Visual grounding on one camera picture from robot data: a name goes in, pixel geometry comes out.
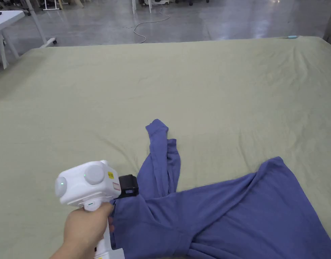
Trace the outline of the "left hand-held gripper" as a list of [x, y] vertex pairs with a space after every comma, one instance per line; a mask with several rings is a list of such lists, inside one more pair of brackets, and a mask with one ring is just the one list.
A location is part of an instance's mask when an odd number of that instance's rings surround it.
[[[62, 204], [95, 211], [102, 203], [138, 194], [136, 177], [118, 176], [105, 160], [81, 164], [61, 172], [55, 181], [55, 193]], [[110, 232], [104, 233], [94, 252], [75, 251], [65, 245], [55, 252], [56, 259], [123, 259], [123, 249], [112, 249]]]

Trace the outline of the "person's left hand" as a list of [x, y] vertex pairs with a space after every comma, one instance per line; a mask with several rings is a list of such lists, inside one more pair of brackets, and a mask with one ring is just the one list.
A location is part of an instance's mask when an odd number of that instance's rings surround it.
[[70, 245], [75, 251], [93, 253], [99, 241], [104, 238], [105, 231], [114, 231], [110, 216], [113, 209], [112, 204], [104, 202], [95, 211], [79, 208], [71, 212], [64, 226], [64, 244]]

